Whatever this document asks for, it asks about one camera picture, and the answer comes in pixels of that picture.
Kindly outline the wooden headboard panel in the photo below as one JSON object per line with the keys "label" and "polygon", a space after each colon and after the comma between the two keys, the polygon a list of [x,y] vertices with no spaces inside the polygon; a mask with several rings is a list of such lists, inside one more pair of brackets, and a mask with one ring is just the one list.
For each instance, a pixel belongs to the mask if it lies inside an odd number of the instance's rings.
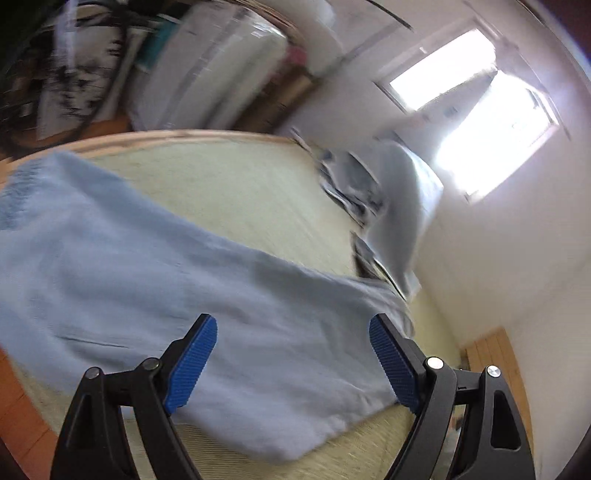
{"label": "wooden headboard panel", "polygon": [[517,357],[504,327],[499,327],[461,350],[464,365],[480,372],[489,365],[499,367],[513,394],[521,415],[531,451],[534,451],[530,405]]}

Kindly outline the grey blue storage bag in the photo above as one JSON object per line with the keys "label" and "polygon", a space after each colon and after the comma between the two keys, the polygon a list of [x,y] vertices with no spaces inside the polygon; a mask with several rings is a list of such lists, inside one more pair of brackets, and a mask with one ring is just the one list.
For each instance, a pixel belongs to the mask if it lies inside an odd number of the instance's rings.
{"label": "grey blue storage bag", "polygon": [[421,290],[415,260],[444,190],[437,174],[393,138],[321,150],[297,129],[290,135],[314,158],[322,190],[360,227],[352,235],[359,274],[384,279],[413,300]]}

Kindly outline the bright window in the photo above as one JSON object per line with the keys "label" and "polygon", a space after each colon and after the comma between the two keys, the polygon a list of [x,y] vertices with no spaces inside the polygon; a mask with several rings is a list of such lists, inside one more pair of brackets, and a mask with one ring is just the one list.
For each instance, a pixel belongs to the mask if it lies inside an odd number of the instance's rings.
{"label": "bright window", "polygon": [[380,85],[406,115],[398,135],[470,202],[560,128],[549,93],[517,46],[478,23],[421,49]]}

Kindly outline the light blue sweater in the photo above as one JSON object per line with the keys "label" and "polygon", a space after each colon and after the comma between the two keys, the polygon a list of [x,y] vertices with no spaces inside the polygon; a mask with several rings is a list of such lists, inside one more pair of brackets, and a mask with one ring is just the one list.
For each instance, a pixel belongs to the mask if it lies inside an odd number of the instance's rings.
{"label": "light blue sweater", "polygon": [[224,447],[293,461],[396,401],[370,346],[386,284],[329,275],[232,242],[73,154],[31,160],[1,192],[1,345],[68,392],[91,366],[161,354],[201,314],[217,340],[177,414]]}

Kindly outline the white appliance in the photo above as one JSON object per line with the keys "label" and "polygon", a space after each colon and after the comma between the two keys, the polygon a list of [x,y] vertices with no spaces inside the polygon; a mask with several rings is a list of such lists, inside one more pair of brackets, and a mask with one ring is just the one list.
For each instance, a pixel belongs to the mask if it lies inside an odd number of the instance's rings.
{"label": "white appliance", "polygon": [[287,36],[252,9],[192,6],[128,91],[134,130],[230,128],[276,73]]}

